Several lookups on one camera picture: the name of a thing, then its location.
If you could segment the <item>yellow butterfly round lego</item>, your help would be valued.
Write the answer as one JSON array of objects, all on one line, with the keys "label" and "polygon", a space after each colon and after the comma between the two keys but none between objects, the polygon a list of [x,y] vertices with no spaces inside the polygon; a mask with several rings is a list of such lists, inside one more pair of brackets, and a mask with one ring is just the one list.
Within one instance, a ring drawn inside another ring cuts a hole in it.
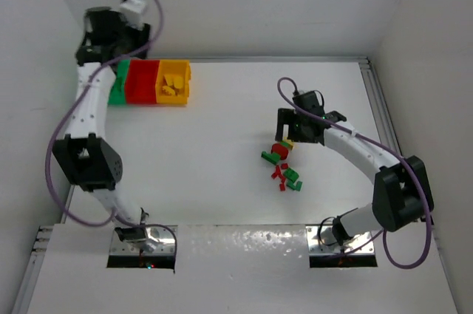
[{"label": "yellow butterfly round lego", "polygon": [[181,75],[175,75],[174,76],[174,88],[177,90],[181,90],[185,86],[185,78]]}]

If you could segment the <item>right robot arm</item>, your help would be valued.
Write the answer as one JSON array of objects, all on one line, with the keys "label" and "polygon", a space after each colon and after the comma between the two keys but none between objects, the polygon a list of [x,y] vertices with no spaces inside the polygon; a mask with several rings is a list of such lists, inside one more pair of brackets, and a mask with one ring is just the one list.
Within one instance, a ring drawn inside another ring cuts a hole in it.
[{"label": "right robot arm", "polygon": [[294,93],[295,108],[277,112],[276,136],[297,143],[318,143],[336,151],[373,184],[372,202],[333,220],[328,240],[344,245],[367,231],[398,229],[432,211],[434,202],[423,161],[411,156],[403,163],[377,145],[362,140],[345,116],[326,112],[314,91]]}]

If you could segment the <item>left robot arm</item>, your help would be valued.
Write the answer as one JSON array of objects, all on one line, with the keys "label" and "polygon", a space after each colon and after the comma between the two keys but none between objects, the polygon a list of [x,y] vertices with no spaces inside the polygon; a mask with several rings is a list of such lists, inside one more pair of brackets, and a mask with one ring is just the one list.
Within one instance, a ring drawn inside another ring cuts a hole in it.
[{"label": "left robot arm", "polygon": [[72,185],[92,195],[112,218],[120,241],[142,248],[150,241],[144,227],[147,214],[118,189],[123,176],[120,155],[105,137],[106,113],[118,77],[118,57],[138,52],[147,43],[150,25],[144,23],[144,4],[122,4],[119,10],[90,8],[84,14],[84,37],[76,51],[78,105],[69,113],[64,136],[54,139],[52,154]]}]

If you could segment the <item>small green lego plate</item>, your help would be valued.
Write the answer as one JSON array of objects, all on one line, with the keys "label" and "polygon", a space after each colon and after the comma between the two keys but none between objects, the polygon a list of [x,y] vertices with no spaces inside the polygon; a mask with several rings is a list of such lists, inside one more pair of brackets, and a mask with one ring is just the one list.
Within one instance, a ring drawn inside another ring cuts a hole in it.
[{"label": "small green lego plate", "polygon": [[293,191],[301,191],[302,189],[302,185],[303,185],[303,182],[302,181],[295,181],[295,182],[292,182],[290,180],[288,180],[286,182],[286,186],[293,190]]}]

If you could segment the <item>small green curved lego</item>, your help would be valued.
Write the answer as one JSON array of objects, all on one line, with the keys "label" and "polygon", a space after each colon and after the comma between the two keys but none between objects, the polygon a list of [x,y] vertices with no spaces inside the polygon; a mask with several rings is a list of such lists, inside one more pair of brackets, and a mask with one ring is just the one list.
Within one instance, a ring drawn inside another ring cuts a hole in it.
[{"label": "small green curved lego", "polygon": [[292,168],[287,168],[284,170],[283,176],[286,178],[286,180],[291,181],[291,182],[296,182],[299,178],[299,173],[296,172]]}]

